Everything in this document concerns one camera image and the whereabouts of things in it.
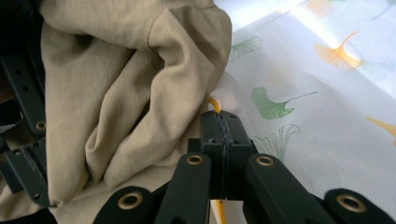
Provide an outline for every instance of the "beige fabric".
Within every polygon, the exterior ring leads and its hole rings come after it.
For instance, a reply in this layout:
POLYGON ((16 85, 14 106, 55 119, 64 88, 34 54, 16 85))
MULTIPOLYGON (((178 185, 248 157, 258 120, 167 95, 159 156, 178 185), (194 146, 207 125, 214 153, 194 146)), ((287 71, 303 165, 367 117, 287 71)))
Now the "beige fabric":
POLYGON ((40 12, 52 212, 90 223, 114 190, 169 180, 227 63, 231 23, 209 0, 49 0, 40 12))

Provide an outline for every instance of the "khaki garment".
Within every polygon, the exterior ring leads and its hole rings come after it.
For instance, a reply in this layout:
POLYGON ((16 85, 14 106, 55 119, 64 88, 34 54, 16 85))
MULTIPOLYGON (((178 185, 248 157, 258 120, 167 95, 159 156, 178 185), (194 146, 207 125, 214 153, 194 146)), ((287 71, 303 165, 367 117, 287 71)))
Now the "khaki garment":
POLYGON ((210 0, 43 0, 39 10, 51 212, 92 223, 117 189, 171 178, 228 61, 231 22, 210 0))

